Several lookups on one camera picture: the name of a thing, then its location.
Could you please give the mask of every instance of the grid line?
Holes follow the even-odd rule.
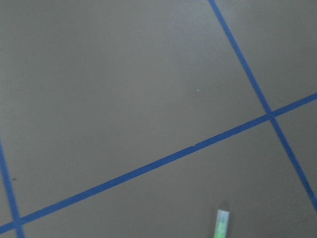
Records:
[[[124,183],[126,181],[129,181],[133,178],[136,178],[138,176],[141,176],[147,172],[150,172],[154,169],[157,169],[161,166],[164,166],[168,163],[171,163],[175,160],[178,160],[180,158],[183,158],[189,154],[192,154],[194,152],[197,152],[201,149],[204,149],[208,146],[211,146],[215,143],[218,143],[220,141],[223,141],[231,136],[234,136],[236,134],[239,134],[240,132],[243,132],[243,131],[246,131],[252,127],[255,127],[259,124],[262,124],[264,122],[267,122],[267,121],[270,121],[283,148],[285,149],[286,151],[286,154],[288,155],[293,167],[295,168],[315,210],[317,211],[317,200],[316,200],[316,196],[314,194],[314,192],[311,190],[310,186],[309,186],[309,183],[308,183],[308,180],[306,179],[306,176],[305,176],[305,173],[304,171],[302,170],[298,160],[296,159],[296,156],[295,154],[293,153],[292,151],[292,148],[291,146],[289,145],[289,143],[287,142],[287,139],[286,137],[284,136],[277,120],[276,120],[276,117],[282,115],[282,114],[285,114],[287,112],[290,112],[292,110],[295,110],[296,108],[299,108],[305,104],[308,104],[314,100],[317,99],[317,93],[314,93],[314,94],[311,94],[303,99],[300,99],[298,101],[295,101],[285,107],[282,107],[280,109],[277,109],[275,111],[271,111],[270,109],[270,106],[264,96],[264,94],[262,93],[245,57],[243,56],[236,40],[234,39],[229,27],[227,26],[227,23],[225,22],[218,6],[216,5],[215,1],[214,0],[208,0],[216,17],[218,18],[219,20],[219,23],[221,24],[233,50],[235,51],[258,99],[260,100],[261,102],[261,105],[262,107],[264,108],[266,114],[261,116],[261,117],[258,117],[254,120],[251,120],[247,123],[244,123],[242,125],[239,125],[235,128],[232,128],[228,131],[225,131],[221,134],[218,134],[216,136],[213,136],[207,140],[204,140],[202,142],[199,142],[198,144],[196,144],[195,146],[190,146],[190,147],[187,147],[181,151],[178,151],[174,154],[171,154],[171,155],[168,155],[162,159],[159,159],[159,160],[156,160],[150,164],[147,164],[143,167],[140,167],[136,170],[133,170],[131,172],[128,172],[124,175],[121,175],[117,178],[114,178],[112,180],[109,180],[105,183],[102,183],[98,186],[95,186],[93,188],[90,188],[84,192],[81,192],[77,195],[74,195],[70,198],[67,198],[65,200],[62,200],[58,203],[55,203],[51,206],[48,206],[46,208],[43,208],[43,209],[40,209],[36,212],[33,212],[27,216],[24,216],[24,217],[21,217],[19,216],[19,212],[18,212],[18,207],[17,207],[17,204],[16,204],[16,200],[15,200],[15,196],[14,196],[14,192],[13,192],[13,188],[12,188],[12,184],[11,184],[11,181],[10,181],[10,176],[9,176],[9,172],[8,172],[8,169],[7,169],[7,166],[6,166],[6,162],[5,162],[5,158],[4,158],[4,155],[3,155],[3,152],[2,152],[2,148],[1,148],[1,144],[0,144],[0,170],[1,170],[1,175],[2,175],[2,179],[3,179],[3,183],[4,183],[4,188],[6,190],[6,194],[7,194],[7,198],[8,198],[8,202],[9,202],[9,206],[10,206],[10,210],[11,210],[11,214],[12,214],[12,218],[13,218],[13,221],[12,222],[9,222],[7,224],[4,224],[2,226],[0,226],[0,234],[3,234],[5,232],[8,232],[10,230],[13,230],[15,229],[16,230],[16,234],[17,234],[17,237],[18,238],[24,238],[24,231],[23,231],[23,225],[29,223],[29,222],[32,222],[34,220],[37,220],[41,217],[44,217],[48,214],[51,214],[53,212],[56,212],[60,209],[63,209],[67,206],[70,206],[74,203],[77,203],[79,201],[82,201],[86,198],[89,198],[91,196],[94,196],[98,193],[101,193],[103,191],[106,191],[112,187],[115,187],[121,183]]]

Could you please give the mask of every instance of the diagonal blue line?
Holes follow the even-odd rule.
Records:
[[[312,94],[310,96],[307,96],[307,97],[305,97],[303,99],[300,99],[300,100],[298,100],[298,101],[296,101],[294,103],[291,103],[291,104],[289,104],[289,105],[287,105],[287,106],[285,106],[285,107],[283,107],[281,109],[278,109],[278,110],[272,112],[272,114],[275,115],[275,116],[280,116],[280,115],[282,115],[284,113],[287,113],[287,112],[289,112],[291,110],[294,110],[294,109],[296,109],[296,108],[298,108],[300,106],[303,106],[303,105],[305,105],[307,103],[310,103],[310,102],[312,102],[314,100],[317,100],[317,93]],[[53,204],[53,205],[48,206],[46,208],[43,208],[43,209],[41,209],[39,211],[31,213],[31,214],[21,218],[21,220],[22,220],[21,223],[24,225],[26,223],[32,222],[34,220],[37,220],[37,219],[39,219],[39,218],[41,218],[43,216],[46,216],[46,215],[48,215],[50,213],[56,212],[56,211],[58,211],[58,210],[60,210],[60,209],[62,209],[64,207],[70,206],[70,205],[72,205],[72,204],[74,204],[76,202],[79,202],[79,201],[84,200],[84,199],[86,199],[88,197],[94,196],[95,194],[98,194],[100,192],[106,191],[106,190],[108,190],[108,189],[110,189],[110,188],[112,188],[114,186],[117,186],[117,185],[119,185],[121,183],[124,183],[124,182],[126,182],[128,180],[131,180],[131,179],[133,179],[133,178],[135,178],[137,176],[140,176],[140,175],[145,174],[145,173],[147,173],[147,172],[149,172],[151,170],[159,168],[160,166],[166,165],[168,163],[171,163],[172,161],[180,159],[180,158],[186,156],[187,155],[186,153],[188,153],[188,154],[194,153],[195,151],[201,150],[201,149],[203,149],[203,148],[205,148],[205,147],[207,147],[209,145],[212,145],[212,144],[215,144],[215,143],[217,143],[219,141],[225,140],[226,138],[229,138],[229,137],[231,137],[231,136],[233,136],[235,134],[238,134],[238,133],[240,133],[242,131],[248,130],[248,129],[254,127],[254,126],[257,126],[257,125],[259,125],[261,123],[264,123],[266,121],[269,121],[269,120],[270,120],[270,117],[267,116],[267,115],[264,115],[262,117],[254,119],[252,121],[249,121],[249,122],[247,122],[245,124],[237,126],[237,127],[233,128],[231,130],[228,130],[228,131],[226,131],[224,133],[221,133],[221,134],[216,135],[214,137],[211,137],[211,138],[209,138],[209,139],[207,139],[205,141],[202,141],[202,142],[196,144],[193,147],[188,147],[188,148],[186,148],[184,150],[176,152],[176,153],[174,153],[172,155],[169,155],[169,156],[167,156],[165,158],[162,158],[162,159],[160,159],[158,161],[154,161],[153,163],[148,164],[146,166],[143,166],[143,167],[141,167],[141,168],[139,168],[137,170],[134,170],[134,171],[129,172],[129,173],[125,174],[125,175],[119,176],[119,177],[117,177],[115,179],[112,179],[112,180],[110,180],[108,182],[102,183],[102,184],[100,184],[100,185],[98,185],[98,186],[96,186],[94,188],[88,189],[88,190],[86,190],[84,192],[81,192],[81,193],[79,193],[79,194],[77,194],[75,196],[67,198],[67,199],[65,199],[63,201],[60,201],[60,202],[56,203],[56,204]],[[0,234],[8,232],[8,231],[10,231],[12,229],[14,229],[14,223],[13,222],[10,222],[10,223],[7,223],[5,225],[2,225],[2,226],[0,226]]]
[[[236,40],[234,39],[227,23],[225,22],[218,6],[216,5],[215,1],[214,0],[208,0],[219,23],[221,24],[229,42],[231,43],[231,46],[234,50],[234,52],[236,53],[242,67],[244,68],[244,71],[246,72],[247,74],[247,77],[255,91],[255,93],[257,94],[257,97],[258,99],[260,100],[265,112],[267,115],[269,115],[271,118],[270,118],[270,121],[271,121],[271,124],[279,138],[279,140],[281,141],[282,143],[282,146],[284,148],[284,150],[286,151],[286,154],[288,155],[294,169],[296,170],[296,173],[298,175],[298,177],[300,178],[305,190],[306,190],[306,193],[308,194],[308,197],[310,198],[311,202],[312,202],[312,205],[314,207],[314,209],[316,210],[317,212],[317,199],[316,199],[316,196],[314,194],[314,192],[312,191],[311,187],[309,186],[309,183],[308,183],[308,180],[305,176],[305,173],[304,171],[302,170],[298,160],[296,159],[296,156],[295,154],[293,153],[292,149],[291,149],[291,146],[289,145],[289,143],[287,142],[283,132],[282,132],[282,129],[280,128],[279,124],[277,123],[276,119],[275,119],[275,115],[274,113],[271,112],[271,109],[267,103],[267,100],[265,99],[264,97],[264,94],[262,93],[245,57],[243,56]],[[309,100],[313,100],[315,98],[315,95],[311,95],[309,99],[307,99],[308,101]],[[296,107],[297,105],[301,104],[301,103],[304,103],[304,102],[296,102],[296,103],[293,103],[290,105],[290,107]],[[282,109],[280,109],[279,113],[283,113],[283,110],[288,110],[288,108],[284,107]]]
[[[7,169],[6,162],[4,159],[1,143],[0,143],[0,170],[1,170],[2,180],[3,180],[4,188],[6,191],[7,199],[9,202],[11,215],[13,218],[13,224],[15,226],[17,237],[24,238],[25,236],[24,236],[23,228],[20,224],[19,211],[15,201],[14,192],[13,192],[13,188],[12,188],[12,184],[10,180],[10,175],[9,175],[9,171]]]

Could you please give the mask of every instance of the green and white object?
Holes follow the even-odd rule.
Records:
[[[229,212],[218,210],[213,238],[225,238],[229,223]]]

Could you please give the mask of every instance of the floor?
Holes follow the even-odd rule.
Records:
[[[0,238],[315,238],[316,11],[2,0]]]

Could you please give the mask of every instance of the gray floor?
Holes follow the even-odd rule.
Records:
[[[273,110],[317,92],[315,1],[216,2]],[[207,0],[3,0],[0,30],[0,136],[21,217],[265,114]],[[316,106],[277,118],[315,193]],[[5,196],[1,183],[0,231]],[[229,238],[317,235],[269,122],[23,229],[207,238],[222,206]]]

